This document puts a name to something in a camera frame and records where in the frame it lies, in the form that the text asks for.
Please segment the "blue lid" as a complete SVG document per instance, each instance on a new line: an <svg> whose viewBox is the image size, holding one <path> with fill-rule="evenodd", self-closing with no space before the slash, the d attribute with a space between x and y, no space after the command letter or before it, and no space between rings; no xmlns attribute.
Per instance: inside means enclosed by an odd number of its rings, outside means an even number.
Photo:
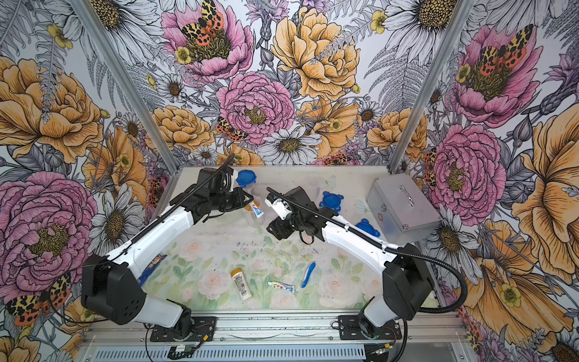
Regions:
<svg viewBox="0 0 579 362"><path fill-rule="evenodd" d="M342 209L342 201L344 196L328 191L324 191L322 194L322 201L319 203L320 208L329 208L336 212L340 212Z"/></svg>
<svg viewBox="0 0 579 362"><path fill-rule="evenodd" d="M241 188L247 188L253 185L257 180L256 174L252 170L241 170L238 172L236 183Z"/></svg>
<svg viewBox="0 0 579 362"><path fill-rule="evenodd" d="M370 224L368 219L362 219L356 224L356 227L375 238L380 238L381 236L381 233Z"/></svg>

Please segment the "clear plastic cup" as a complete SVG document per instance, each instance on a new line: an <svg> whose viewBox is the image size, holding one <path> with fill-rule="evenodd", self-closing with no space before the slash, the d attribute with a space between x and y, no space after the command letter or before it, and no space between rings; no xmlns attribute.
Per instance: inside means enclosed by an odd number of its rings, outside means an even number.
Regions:
<svg viewBox="0 0 579 362"><path fill-rule="evenodd" d="M245 220L250 227L253 227L254 229L261 228L265 225L266 209L263 204L260 189L256 184L252 184L247 186L244 190L253 196L253 201L244 207Z"/></svg>

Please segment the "blue toothbrush case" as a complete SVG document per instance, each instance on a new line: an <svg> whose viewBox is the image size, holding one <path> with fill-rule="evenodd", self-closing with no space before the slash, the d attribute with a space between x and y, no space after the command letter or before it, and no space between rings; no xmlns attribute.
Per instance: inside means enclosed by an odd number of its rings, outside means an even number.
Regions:
<svg viewBox="0 0 579 362"><path fill-rule="evenodd" d="M313 271L315 270L315 268L316 268L316 262L310 262L310 263L307 265L307 267L306 267L306 269L305 269L304 278L303 278L303 280L302 280L301 288L306 288L306 287L307 287L307 285L308 285L308 283L309 283L309 281L310 281L310 279L311 279L312 273L313 273Z"/></svg>

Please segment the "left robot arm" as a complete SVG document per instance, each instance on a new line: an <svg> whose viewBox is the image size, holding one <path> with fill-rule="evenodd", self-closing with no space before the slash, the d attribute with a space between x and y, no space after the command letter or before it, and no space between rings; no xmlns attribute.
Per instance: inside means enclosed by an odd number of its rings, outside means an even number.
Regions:
<svg viewBox="0 0 579 362"><path fill-rule="evenodd" d="M153 259L196 223L245 208L253 196L236 184L229 166L203 168L195 184L170 201L145 229L105 256L91 256L82 267L81 304L118 325L152 324L177 333L192 330L191 310L170 300L150 297L139 278Z"/></svg>

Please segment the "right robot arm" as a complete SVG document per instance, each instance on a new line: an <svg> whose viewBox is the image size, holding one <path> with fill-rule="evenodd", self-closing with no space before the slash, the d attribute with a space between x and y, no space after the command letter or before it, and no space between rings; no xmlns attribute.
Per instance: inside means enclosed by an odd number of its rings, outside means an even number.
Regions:
<svg viewBox="0 0 579 362"><path fill-rule="evenodd" d="M382 292L361 309L359 329L373 338L390 321L412 320L434 289L425 256L413 244L397 246L348 222L331 208L317 208L298 186L285 194L268 187L266 204L277 214L268 232L283 240L294 232L339 247L381 278Z"/></svg>

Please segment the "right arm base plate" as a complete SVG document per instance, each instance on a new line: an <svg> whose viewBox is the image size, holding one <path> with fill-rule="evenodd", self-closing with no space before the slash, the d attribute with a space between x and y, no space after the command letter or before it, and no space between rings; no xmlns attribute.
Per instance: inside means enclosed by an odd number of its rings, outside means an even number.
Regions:
<svg viewBox="0 0 579 362"><path fill-rule="evenodd" d="M389 321L382 327L375 327L359 315L339 315L331 323L331 327L337 330L341 340L388 340L397 341L402 339L400 326Z"/></svg>

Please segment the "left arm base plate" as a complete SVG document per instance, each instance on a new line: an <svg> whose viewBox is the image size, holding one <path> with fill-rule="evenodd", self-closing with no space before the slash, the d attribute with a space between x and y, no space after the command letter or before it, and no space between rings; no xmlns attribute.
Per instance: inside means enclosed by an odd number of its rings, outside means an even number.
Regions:
<svg viewBox="0 0 579 362"><path fill-rule="evenodd" d="M149 342L212 342L216 328L216 317L194 316L182 332L176 328L154 325Z"/></svg>

